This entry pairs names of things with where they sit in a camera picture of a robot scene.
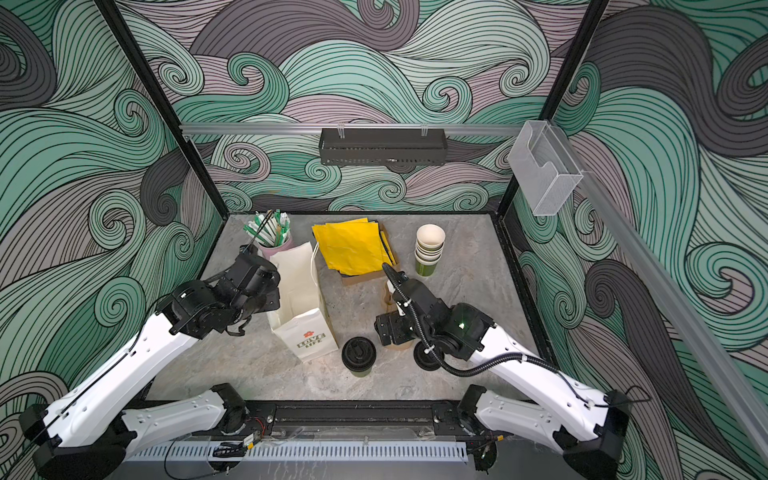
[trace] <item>black cup lid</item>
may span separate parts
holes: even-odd
[[[356,336],[344,344],[341,361],[353,372],[365,372],[376,361],[376,347],[366,337]]]

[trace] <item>yellow napkin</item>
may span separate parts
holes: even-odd
[[[344,275],[363,275],[392,264],[379,236],[379,225],[367,218],[312,227],[328,268]]]

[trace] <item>white vent grille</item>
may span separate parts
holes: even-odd
[[[216,460],[211,454],[218,442],[176,442],[168,454],[168,461]],[[127,458],[126,462],[163,460],[170,442],[161,443]],[[241,458],[229,458],[239,461]],[[467,449],[463,442],[261,442],[249,450],[242,460],[256,462],[467,462]]]

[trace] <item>red wire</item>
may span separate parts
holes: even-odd
[[[266,427],[261,422],[261,420],[259,420],[259,417],[250,417],[250,418],[246,419],[246,421],[248,421],[248,420],[256,420],[257,422],[259,422],[259,425],[261,425],[261,435],[259,435],[259,436],[263,437],[264,434],[266,433]]]

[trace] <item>cardboard box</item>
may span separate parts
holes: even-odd
[[[392,260],[395,261],[395,264],[392,265],[392,268],[395,270],[400,270],[400,259],[397,256],[397,252],[395,252],[395,247],[392,246],[392,242],[389,240],[389,233],[387,233],[383,224],[379,222],[378,225],[379,232],[386,238],[386,242],[389,245],[389,254],[392,256]],[[367,282],[368,280],[373,280],[376,278],[386,278],[386,273],[384,273],[384,270],[378,270],[376,272],[364,273],[363,275],[355,276],[344,276],[341,273],[339,275],[341,276],[341,284],[344,286],[357,285],[358,283]]]

